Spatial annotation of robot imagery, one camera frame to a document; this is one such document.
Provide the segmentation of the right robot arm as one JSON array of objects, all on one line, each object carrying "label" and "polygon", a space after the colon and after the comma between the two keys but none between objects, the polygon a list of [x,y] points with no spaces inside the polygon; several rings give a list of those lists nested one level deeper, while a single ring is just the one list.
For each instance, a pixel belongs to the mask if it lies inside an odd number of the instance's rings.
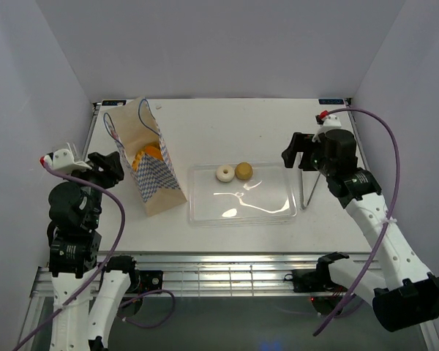
[{"label": "right robot arm", "polygon": [[300,155],[299,169],[318,171],[330,193],[355,221],[376,251],[380,276],[366,272],[348,254],[332,252],[318,259],[313,271],[294,273],[296,292],[344,287],[371,305],[378,322],[394,332],[439,318],[439,276],[417,257],[389,214],[373,174],[358,166],[352,132],[332,129],[319,135],[296,132],[282,152],[286,168]]}]

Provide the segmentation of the metal serving tongs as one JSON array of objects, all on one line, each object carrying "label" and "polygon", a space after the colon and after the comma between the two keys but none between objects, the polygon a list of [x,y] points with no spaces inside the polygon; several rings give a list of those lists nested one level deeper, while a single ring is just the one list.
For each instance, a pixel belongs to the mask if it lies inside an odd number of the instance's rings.
[{"label": "metal serving tongs", "polygon": [[302,169],[298,169],[299,207],[301,210],[305,211],[312,202],[315,190],[317,189],[317,185],[320,181],[320,177],[321,174],[317,173],[317,175],[313,175],[311,178],[309,178],[304,174]]}]

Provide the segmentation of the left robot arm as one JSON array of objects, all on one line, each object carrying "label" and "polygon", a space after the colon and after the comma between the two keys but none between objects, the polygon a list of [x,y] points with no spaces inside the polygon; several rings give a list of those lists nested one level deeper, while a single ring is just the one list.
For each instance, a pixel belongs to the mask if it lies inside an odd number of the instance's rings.
[{"label": "left robot arm", "polygon": [[102,197],[124,179],[119,153],[94,152],[83,162],[59,150],[42,163],[64,177],[48,196],[49,271],[56,313],[50,349],[107,350],[125,293],[140,285],[132,257],[109,253],[97,261]]}]

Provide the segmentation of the paper bread bag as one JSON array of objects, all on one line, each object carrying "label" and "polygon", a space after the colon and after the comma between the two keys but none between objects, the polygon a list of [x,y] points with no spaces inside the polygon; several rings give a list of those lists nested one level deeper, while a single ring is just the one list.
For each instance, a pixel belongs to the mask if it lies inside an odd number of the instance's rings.
[{"label": "paper bread bag", "polygon": [[[108,106],[102,122],[115,143],[121,163],[137,188],[147,216],[154,216],[186,203],[173,163],[149,101],[140,97],[124,106]],[[136,153],[149,143],[158,142],[163,160],[145,155],[137,171],[132,169]]]}]

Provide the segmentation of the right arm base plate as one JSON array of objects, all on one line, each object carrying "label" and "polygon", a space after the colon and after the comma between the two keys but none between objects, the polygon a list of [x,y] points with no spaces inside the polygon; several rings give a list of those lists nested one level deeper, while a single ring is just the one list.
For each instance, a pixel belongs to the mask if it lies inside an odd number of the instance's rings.
[{"label": "right arm base plate", "polygon": [[346,293],[347,287],[334,283],[328,273],[294,269],[286,273],[283,282],[293,285],[295,293]]}]

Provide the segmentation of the orange oval bread roll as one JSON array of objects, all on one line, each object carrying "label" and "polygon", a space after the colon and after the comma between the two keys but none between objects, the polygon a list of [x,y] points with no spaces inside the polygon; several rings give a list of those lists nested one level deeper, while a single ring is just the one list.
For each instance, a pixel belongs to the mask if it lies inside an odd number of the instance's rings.
[{"label": "orange oval bread roll", "polygon": [[159,143],[158,142],[149,143],[136,153],[135,158],[132,162],[132,169],[134,171],[137,171],[138,166],[145,155],[152,156],[155,159],[159,159],[161,161],[163,160]]}]

